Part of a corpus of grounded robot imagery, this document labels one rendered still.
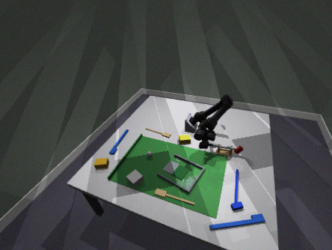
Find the yellow rectangular block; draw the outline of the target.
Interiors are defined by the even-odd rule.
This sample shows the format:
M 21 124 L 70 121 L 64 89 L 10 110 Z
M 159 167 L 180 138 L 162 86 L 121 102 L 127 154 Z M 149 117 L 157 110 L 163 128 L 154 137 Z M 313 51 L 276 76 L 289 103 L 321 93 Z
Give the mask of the yellow rectangular block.
M 108 160 L 108 158 L 105 158 L 105 159 L 96 159 L 96 161 L 94 163 L 95 169 L 98 169 L 98 168 L 108 168 L 108 166 L 109 166 L 109 160 Z
M 179 144 L 190 144 L 190 135 L 179 135 Z

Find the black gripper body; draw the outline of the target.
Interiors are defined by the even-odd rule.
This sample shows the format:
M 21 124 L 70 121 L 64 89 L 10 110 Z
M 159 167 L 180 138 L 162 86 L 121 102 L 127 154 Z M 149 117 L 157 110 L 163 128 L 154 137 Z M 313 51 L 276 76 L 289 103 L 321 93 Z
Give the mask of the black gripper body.
M 199 144 L 200 149 L 208 149 L 209 147 L 209 143 L 206 140 L 206 135 L 207 135 L 206 133 L 203 135 L 202 142 Z

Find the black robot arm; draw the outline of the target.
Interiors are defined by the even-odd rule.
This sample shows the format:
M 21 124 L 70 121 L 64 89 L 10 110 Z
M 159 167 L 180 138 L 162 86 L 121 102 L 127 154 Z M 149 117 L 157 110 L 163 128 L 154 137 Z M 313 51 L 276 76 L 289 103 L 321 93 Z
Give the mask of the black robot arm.
M 228 94 L 225 94 L 221 101 L 215 104 L 206 111 L 196 112 L 194 117 L 190 118 L 190 122 L 194 126 L 197 122 L 200 122 L 198 129 L 194 134 L 194 138 L 198 141 L 202 140 L 203 135 L 206 133 L 206 140 L 215 141 L 216 133 L 213 129 L 218 124 L 218 120 L 224 115 L 224 113 L 233 105 L 233 100 Z M 216 112 L 217 111 L 217 112 Z M 209 115 L 216 112 L 212 117 L 208 118 Z M 208 129 L 209 131 L 208 131 Z

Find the green flat mat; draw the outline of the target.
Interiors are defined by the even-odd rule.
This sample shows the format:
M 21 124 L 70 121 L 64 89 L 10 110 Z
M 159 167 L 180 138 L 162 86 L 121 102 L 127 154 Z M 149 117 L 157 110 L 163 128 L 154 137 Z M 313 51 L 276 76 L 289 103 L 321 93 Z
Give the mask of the green flat mat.
M 151 157 L 147 156 L 148 151 L 152 152 Z M 205 168 L 205 171 L 189 194 L 157 176 L 159 173 L 167 179 L 173 182 L 175 181 L 176 184 L 190 189 L 187 188 L 187 186 L 190 185 L 186 184 L 184 180 L 190 179 L 193 184 L 193 181 L 195 181 L 200 174 L 200 169 L 191 164 L 186 165 L 185 161 L 183 165 L 183 160 L 180 160 L 178 163 L 178 158 L 176 160 L 174 154 Z M 189 169 L 189 176 L 186 174 L 185 177 L 180 180 L 163 171 L 162 169 L 169 161 L 176 162 Z M 227 156 L 142 136 L 110 180 L 216 219 L 226 164 Z M 144 179 L 136 187 L 130 184 L 126 179 L 126 176 L 134 170 L 140 173 Z M 154 195 L 156 188 L 167 191 L 169 195 L 194 202 L 195 205 L 168 196 L 163 198 Z

